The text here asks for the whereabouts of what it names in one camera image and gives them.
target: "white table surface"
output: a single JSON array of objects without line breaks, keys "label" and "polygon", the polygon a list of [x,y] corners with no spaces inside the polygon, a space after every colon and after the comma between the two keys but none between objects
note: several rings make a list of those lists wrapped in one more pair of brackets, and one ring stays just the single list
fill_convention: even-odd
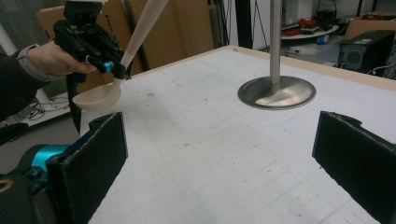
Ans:
[{"label": "white table surface", "polygon": [[281,75],[311,82],[315,99],[289,110],[253,108],[237,91],[269,76],[269,61],[238,51],[218,49],[133,77],[114,107],[83,111],[83,133],[90,120],[122,111],[129,150],[90,223],[377,223],[320,169],[312,149],[321,110],[359,119],[395,143],[396,92],[293,61],[310,70],[282,63]]}]

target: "human hand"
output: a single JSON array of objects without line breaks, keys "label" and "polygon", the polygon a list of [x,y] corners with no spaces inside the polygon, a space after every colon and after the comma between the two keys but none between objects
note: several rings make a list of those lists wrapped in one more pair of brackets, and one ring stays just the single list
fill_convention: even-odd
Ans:
[{"label": "human hand", "polygon": [[73,72],[86,74],[96,70],[92,64],[77,61],[53,41],[29,49],[27,56],[38,70],[47,75],[64,76]]}]

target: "sleeve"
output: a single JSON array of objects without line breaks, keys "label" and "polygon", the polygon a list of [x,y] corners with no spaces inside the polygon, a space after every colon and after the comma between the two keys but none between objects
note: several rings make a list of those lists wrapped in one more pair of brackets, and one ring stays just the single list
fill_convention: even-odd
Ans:
[{"label": "sleeve", "polygon": [[49,83],[29,76],[17,61],[18,54],[0,55],[0,120],[23,110]]}]

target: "person's arm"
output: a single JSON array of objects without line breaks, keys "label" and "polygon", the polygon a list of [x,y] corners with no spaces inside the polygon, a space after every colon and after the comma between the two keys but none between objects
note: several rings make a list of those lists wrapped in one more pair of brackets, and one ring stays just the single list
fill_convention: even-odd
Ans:
[{"label": "person's arm", "polygon": [[36,91],[59,76],[90,73],[96,68],[80,63],[53,42],[0,56],[0,120],[23,110]]}]

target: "round metal base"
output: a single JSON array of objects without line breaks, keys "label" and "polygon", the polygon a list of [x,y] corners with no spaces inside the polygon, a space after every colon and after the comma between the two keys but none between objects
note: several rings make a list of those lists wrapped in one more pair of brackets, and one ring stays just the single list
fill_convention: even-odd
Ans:
[{"label": "round metal base", "polygon": [[259,77],[245,83],[238,91],[239,99],[261,109],[290,109],[314,99],[315,87],[297,77],[279,77],[273,85],[270,77]]}]

